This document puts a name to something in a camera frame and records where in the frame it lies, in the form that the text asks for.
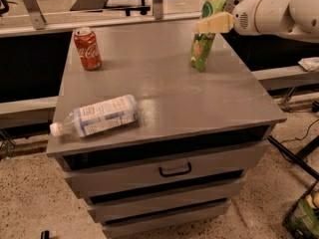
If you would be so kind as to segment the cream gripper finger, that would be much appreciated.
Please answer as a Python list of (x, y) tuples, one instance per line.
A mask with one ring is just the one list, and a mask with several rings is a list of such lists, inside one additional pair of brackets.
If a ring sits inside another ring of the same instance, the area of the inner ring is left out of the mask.
[(228, 12), (217, 12), (200, 19), (196, 24), (200, 34), (228, 33), (234, 26), (234, 18)]

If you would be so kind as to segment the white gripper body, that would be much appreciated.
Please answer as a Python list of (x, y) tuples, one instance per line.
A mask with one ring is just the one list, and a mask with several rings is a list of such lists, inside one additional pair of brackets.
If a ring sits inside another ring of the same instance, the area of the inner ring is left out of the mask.
[(255, 10), (258, 0), (240, 0), (233, 9), (234, 30), (240, 35), (257, 35)]

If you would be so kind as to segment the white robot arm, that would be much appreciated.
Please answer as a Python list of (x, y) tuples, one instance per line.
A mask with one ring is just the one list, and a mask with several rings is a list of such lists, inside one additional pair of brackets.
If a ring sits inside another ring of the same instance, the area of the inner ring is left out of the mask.
[(216, 12), (197, 21), (200, 34), (275, 35), (319, 42), (319, 0), (241, 0), (231, 13)]

